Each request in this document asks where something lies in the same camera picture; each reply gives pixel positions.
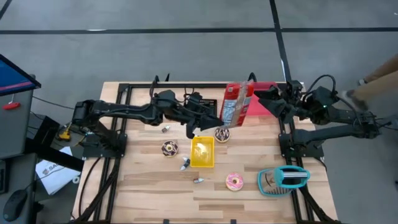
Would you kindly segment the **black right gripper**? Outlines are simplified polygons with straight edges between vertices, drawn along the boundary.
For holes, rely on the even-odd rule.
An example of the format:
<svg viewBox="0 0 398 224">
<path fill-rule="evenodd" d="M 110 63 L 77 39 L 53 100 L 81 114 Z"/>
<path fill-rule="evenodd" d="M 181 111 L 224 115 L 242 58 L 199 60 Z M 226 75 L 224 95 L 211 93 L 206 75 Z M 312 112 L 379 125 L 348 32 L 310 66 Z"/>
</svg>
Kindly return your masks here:
<svg viewBox="0 0 398 224">
<path fill-rule="evenodd" d="M 308 110 L 302 107 L 301 90 L 285 90 L 279 95 L 279 89 L 274 85 L 267 90 L 256 90 L 254 94 L 259 103 L 283 123 L 290 123 L 294 116 L 300 120 L 308 118 Z"/>
</svg>

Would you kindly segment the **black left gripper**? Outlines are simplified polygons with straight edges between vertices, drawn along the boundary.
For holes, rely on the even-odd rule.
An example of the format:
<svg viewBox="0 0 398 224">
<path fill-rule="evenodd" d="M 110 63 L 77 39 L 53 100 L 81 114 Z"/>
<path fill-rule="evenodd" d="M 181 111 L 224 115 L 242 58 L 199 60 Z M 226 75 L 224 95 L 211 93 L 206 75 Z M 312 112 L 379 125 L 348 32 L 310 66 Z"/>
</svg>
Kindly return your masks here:
<svg viewBox="0 0 398 224">
<path fill-rule="evenodd" d="M 189 139 L 195 137 L 194 130 L 200 128 L 201 131 L 223 126 L 224 122 L 217 118 L 216 115 L 211 114 L 206 108 L 200 106 L 196 110 L 188 109 L 185 106 L 178 107 L 179 112 L 183 116 L 180 124 L 186 124 L 186 136 Z"/>
</svg>

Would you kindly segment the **chocolate donut with white stripes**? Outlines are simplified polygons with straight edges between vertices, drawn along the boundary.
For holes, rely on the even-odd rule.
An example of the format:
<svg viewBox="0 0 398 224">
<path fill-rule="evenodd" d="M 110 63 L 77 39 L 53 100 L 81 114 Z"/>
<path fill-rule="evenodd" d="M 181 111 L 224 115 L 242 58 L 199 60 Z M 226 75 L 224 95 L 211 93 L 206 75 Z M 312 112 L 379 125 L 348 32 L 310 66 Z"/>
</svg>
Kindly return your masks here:
<svg viewBox="0 0 398 224">
<path fill-rule="evenodd" d="M 225 143 L 230 139 L 231 134 L 228 128 L 218 127 L 215 129 L 214 137 L 218 142 Z"/>
</svg>

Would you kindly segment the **chocolate frosted donut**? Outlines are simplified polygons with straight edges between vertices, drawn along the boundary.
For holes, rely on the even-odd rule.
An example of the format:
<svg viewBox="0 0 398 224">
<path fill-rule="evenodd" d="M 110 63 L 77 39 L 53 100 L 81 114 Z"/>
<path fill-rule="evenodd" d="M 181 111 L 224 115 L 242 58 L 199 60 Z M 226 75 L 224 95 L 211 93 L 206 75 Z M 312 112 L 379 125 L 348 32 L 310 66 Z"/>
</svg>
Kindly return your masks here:
<svg viewBox="0 0 398 224">
<path fill-rule="evenodd" d="M 175 141 L 166 141 L 161 147 L 162 153 L 166 157 L 173 157 L 178 154 L 178 145 Z"/>
</svg>

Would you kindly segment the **red snack bag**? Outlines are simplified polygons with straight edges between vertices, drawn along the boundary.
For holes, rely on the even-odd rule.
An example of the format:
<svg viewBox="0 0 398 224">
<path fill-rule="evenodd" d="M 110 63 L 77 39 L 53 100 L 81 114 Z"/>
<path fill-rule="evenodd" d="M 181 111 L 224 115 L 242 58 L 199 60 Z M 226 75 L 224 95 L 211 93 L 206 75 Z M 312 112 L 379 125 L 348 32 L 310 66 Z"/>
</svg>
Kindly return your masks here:
<svg viewBox="0 0 398 224">
<path fill-rule="evenodd" d="M 224 127 L 242 126 L 254 93 L 254 82 L 233 82 L 226 86 L 220 119 Z"/>
</svg>

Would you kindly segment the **pink-red plastic bin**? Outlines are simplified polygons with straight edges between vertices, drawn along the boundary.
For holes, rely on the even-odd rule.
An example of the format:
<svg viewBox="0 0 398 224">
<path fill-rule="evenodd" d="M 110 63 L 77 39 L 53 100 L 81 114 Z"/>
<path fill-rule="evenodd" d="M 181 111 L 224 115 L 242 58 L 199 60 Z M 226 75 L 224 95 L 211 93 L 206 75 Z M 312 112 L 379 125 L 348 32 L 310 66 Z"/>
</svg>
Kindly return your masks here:
<svg viewBox="0 0 398 224">
<path fill-rule="evenodd" d="M 253 84 L 254 84 L 254 91 L 268 90 L 271 86 L 277 86 L 276 82 L 254 82 Z M 253 94 L 246 115 L 270 116 L 271 113 L 260 104 L 259 98 L 255 94 Z"/>
</svg>

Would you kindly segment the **black plastic basket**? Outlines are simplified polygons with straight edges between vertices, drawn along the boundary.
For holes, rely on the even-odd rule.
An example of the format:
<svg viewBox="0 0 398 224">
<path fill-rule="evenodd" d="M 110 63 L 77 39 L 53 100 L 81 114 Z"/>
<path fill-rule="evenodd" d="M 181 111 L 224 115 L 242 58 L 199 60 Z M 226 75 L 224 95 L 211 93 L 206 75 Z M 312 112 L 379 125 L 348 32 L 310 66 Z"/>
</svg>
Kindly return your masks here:
<svg viewBox="0 0 398 224">
<path fill-rule="evenodd" d="M 217 114 L 217 100 L 215 99 L 201 99 L 200 104 L 202 107 L 206 108 L 211 114 Z"/>
</svg>

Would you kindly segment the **yellow plastic basket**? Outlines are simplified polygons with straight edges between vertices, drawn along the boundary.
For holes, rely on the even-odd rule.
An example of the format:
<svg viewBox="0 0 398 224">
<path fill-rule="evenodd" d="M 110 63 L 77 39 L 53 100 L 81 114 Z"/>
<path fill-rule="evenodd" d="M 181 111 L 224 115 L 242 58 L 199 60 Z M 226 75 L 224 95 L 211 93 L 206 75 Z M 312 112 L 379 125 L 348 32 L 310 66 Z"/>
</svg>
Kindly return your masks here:
<svg viewBox="0 0 398 224">
<path fill-rule="evenodd" d="M 195 136 L 191 141 L 190 166 L 195 168 L 213 168 L 214 165 L 214 137 Z"/>
</svg>

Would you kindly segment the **pink frosted donut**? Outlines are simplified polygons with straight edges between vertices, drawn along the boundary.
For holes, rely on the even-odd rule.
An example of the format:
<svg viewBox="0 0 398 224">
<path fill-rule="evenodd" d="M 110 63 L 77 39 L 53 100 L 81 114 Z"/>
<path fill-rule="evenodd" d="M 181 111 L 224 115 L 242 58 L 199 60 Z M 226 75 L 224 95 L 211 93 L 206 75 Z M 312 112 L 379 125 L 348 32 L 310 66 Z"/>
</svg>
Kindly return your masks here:
<svg viewBox="0 0 398 224">
<path fill-rule="evenodd" d="M 239 173 L 232 172 L 228 174 L 225 180 L 226 187 L 231 191 L 239 191 L 243 188 L 243 177 Z"/>
</svg>

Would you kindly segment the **person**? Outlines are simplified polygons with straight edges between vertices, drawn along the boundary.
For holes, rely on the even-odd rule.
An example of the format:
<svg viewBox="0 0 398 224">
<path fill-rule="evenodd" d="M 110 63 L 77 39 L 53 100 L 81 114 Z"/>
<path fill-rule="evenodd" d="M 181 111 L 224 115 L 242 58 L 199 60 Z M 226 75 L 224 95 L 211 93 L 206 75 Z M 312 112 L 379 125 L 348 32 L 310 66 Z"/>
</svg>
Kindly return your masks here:
<svg viewBox="0 0 398 224">
<path fill-rule="evenodd" d="M 357 88 L 342 91 L 341 97 L 356 110 L 367 111 L 369 100 L 395 88 L 398 88 L 398 53 L 358 80 Z"/>
</svg>

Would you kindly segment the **yellow plug connector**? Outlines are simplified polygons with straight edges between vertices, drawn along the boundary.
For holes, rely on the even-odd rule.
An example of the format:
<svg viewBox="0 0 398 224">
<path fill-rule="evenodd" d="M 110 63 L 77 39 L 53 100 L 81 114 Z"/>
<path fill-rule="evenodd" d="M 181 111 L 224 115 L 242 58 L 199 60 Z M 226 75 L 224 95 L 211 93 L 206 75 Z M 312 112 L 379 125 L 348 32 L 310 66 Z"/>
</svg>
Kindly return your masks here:
<svg viewBox="0 0 398 224">
<path fill-rule="evenodd" d="M 60 140 L 60 141 L 70 141 L 71 140 L 70 125 L 71 124 L 68 124 L 58 131 L 58 133 L 57 133 L 58 140 Z"/>
</svg>

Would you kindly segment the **white paper bag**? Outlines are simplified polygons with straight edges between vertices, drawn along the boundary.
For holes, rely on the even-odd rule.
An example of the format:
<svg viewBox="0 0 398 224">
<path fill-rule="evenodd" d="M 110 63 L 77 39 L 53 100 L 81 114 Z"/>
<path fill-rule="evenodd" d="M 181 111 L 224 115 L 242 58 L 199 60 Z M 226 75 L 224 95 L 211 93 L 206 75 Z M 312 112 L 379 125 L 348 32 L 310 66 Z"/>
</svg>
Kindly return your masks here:
<svg viewBox="0 0 398 224">
<path fill-rule="evenodd" d="M 35 166 L 39 181 L 49 195 L 57 193 L 69 182 L 77 184 L 81 172 L 66 168 L 57 163 L 41 160 Z"/>
</svg>

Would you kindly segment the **grey cabinet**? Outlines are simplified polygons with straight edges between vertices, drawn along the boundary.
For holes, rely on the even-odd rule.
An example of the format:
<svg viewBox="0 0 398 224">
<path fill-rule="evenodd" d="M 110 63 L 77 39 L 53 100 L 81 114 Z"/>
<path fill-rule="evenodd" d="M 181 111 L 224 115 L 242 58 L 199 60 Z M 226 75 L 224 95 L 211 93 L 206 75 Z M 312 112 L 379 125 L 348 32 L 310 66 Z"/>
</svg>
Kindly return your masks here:
<svg viewBox="0 0 398 224">
<path fill-rule="evenodd" d="M 33 91 L 25 91 L 0 96 L 0 159 L 24 154 L 27 126 L 30 118 Z M 20 103 L 20 107 L 4 110 L 2 107 L 11 100 Z"/>
</svg>

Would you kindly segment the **computer monitor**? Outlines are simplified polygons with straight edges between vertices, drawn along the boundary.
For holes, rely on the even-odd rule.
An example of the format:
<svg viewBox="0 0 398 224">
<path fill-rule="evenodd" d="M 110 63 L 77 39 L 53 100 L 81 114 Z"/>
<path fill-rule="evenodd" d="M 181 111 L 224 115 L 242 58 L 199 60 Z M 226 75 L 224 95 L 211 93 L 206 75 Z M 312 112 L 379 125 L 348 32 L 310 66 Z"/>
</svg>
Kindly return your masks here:
<svg viewBox="0 0 398 224">
<path fill-rule="evenodd" d="M 41 83 L 0 54 L 0 96 L 41 88 Z"/>
</svg>

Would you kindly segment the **black computer mouse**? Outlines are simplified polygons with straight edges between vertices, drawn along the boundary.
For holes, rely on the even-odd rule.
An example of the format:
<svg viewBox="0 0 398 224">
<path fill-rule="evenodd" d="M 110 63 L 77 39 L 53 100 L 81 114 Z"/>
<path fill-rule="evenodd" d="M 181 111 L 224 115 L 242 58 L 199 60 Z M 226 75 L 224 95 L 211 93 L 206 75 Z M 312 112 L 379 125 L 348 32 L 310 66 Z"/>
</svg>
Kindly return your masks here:
<svg viewBox="0 0 398 224">
<path fill-rule="evenodd" d="M 19 218 L 25 201 L 27 200 L 27 191 L 17 190 L 11 194 L 3 208 L 2 216 L 7 222 L 12 222 Z"/>
</svg>

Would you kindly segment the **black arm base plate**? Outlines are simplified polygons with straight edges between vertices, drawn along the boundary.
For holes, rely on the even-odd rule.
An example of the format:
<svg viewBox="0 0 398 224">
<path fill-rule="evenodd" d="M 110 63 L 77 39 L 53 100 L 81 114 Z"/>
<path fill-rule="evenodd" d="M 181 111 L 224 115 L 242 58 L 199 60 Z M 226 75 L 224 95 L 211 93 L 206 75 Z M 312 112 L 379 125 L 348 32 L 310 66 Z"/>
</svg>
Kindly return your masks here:
<svg viewBox="0 0 398 224">
<path fill-rule="evenodd" d="M 115 137 L 111 138 L 89 134 L 86 141 L 81 144 L 83 146 L 83 157 L 124 157 L 126 143 L 126 134 L 116 134 Z"/>
<path fill-rule="evenodd" d="M 291 134 L 279 134 L 280 152 L 283 157 L 314 157 L 321 158 L 324 156 L 321 145 L 316 145 L 314 142 L 309 144 L 294 143 Z"/>
</svg>

